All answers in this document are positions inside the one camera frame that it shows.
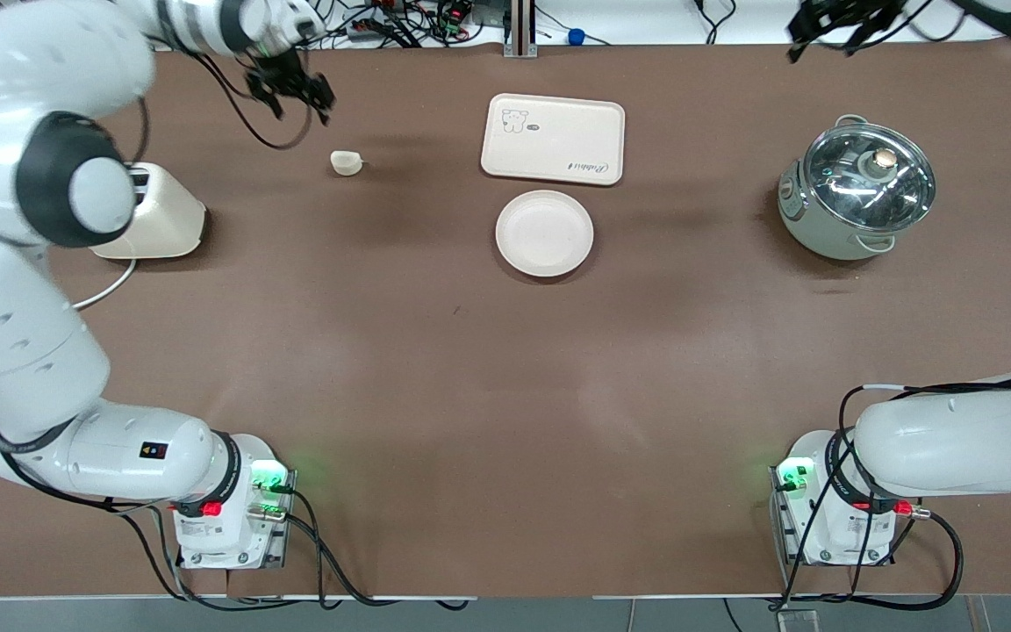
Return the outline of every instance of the brown table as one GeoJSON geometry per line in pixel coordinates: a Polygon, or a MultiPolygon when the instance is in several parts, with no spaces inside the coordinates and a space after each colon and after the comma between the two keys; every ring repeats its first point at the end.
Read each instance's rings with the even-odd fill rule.
{"type": "MultiPolygon", "coordinates": [[[[148,158],[212,208],[209,239],[85,317],[111,356],[109,398],[268,440],[366,592],[777,592],[766,467],[834,427],[843,391],[1011,369],[1011,44],[797,65],[783,47],[312,64],[340,96],[335,120],[276,153],[199,67],[160,56],[148,158]],[[622,182],[484,176],[498,92],[621,103],[622,182]],[[906,132],[938,176],[934,210],[869,263],[810,255],[771,193],[845,112],[906,132]],[[369,167],[333,176],[334,149],[369,167]],[[502,205],[542,187],[595,224],[592,256],[560,283],[522,279],[492,247],[502,205]]],[[[248,109],[269,136],[293,129],[248,109]]],[[[108,123],[132,151],[135,111],[108,123]]],[[[88,252],[54,265],[74,298],[120,269],[88,252]]],[[[1011,495],[930,507],[966,541],[962,591],[1011,593],[1011,495]]],[[[313,594],[312,568],[294,539],[287,568],[232,573],[228,592],[313,594]]],[[[861,585],[935,592],[948,569],[922,528],[861,585]]],[[[846,572],[804,570],[799,589],[841,591],[846,572]]],[[[221,573],[199,581],[223,591],[221,573]]],[[[124,525],[0,480],[0,596],[157,592],[124,525]]]]}

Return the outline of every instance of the cooking pot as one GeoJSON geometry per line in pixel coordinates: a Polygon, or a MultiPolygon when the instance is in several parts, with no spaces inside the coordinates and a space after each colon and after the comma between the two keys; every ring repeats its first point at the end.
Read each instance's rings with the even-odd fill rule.
{"type": "Polygon", "coordinates": [[[883,255],[934,201],[927,157],[899,131],[845,115],[778,180],[791,236],[830,259],[883,255]]]}

